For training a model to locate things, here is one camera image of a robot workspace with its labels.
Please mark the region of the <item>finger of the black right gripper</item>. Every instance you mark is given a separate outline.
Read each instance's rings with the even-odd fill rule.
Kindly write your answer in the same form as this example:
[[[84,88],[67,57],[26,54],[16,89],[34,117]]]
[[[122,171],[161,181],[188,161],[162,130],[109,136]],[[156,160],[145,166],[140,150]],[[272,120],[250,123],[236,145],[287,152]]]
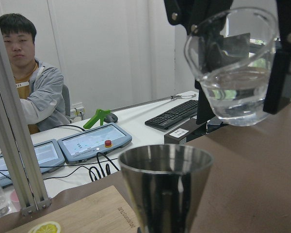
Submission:
[[[205,19],[231,8],[232,0],[165,0],[168,22],[190,34]]]
[[[280,46],[269,79],[263,111],[277,114],[291,100],[291,0],[277,0]]]

